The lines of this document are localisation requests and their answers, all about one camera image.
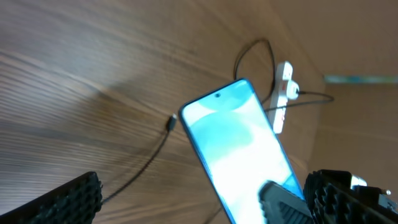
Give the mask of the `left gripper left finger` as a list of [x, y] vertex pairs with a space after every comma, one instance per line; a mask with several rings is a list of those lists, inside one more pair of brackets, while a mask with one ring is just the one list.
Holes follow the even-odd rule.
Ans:
[[91, 224], [102, 207], [101, 182], [87, 172], [1, 215], [1, 224]]

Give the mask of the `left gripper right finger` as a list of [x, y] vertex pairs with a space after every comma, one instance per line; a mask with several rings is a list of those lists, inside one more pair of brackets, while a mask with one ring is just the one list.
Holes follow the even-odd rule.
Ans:
[[307, 176], [301, 197], [286, 185], [266, 183], [259, 202], [266, 223], [397, 224], [390, 190], [370, 187], [348, 171], [318, 170]]

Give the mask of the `blue Samsung Galaxy smartphone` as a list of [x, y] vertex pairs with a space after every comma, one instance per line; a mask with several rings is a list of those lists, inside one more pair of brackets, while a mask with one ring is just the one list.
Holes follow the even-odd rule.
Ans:
[[268, 181], [303, 198], [249, 80], [185, 103], [179, 117], [231, 223], [265, 223], [259, 192]]

